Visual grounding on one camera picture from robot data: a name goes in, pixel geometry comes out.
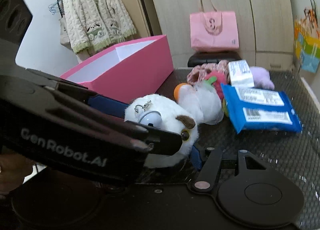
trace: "wooden wardrobe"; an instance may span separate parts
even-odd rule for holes
[[[168,37],[175,67],[186,67],[194,53],[189,15],[199,0],[153,0],[161,30]],[[293,20],[290,0],[212,0],[221,11],[236,12],[239,54],[251,66],[286,70],[292,66]],[[211,11],[204,0],[205,11]]]

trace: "black stool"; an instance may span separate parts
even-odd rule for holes
[[[188,67],[195,67],[205,63],[219,63],[220,60],[241,60],[238,52],[197,52],[188,60]]]

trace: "human hand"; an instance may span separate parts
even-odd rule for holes
[[[24,181],[33,171],[34,161],[17,154],[0,154],[0,194],[10,192]]]

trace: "white label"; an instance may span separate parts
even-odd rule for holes
[[[231,61],[228,67],[232,86],[254,87],[253,76],[245,60]]]
[[[292,124],[288,112],[269,112],[260,109],[243,108],[247,122],[278,122]]]
[[[276,91],[236,87],[240,100],[253,104],[283,107],[284,102]]]

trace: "blue wet wipes package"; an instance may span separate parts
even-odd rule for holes
[[[229,118],[241,130],[301,132],[302,126],[287,95],[281,91],[232,87],[221,84]]]

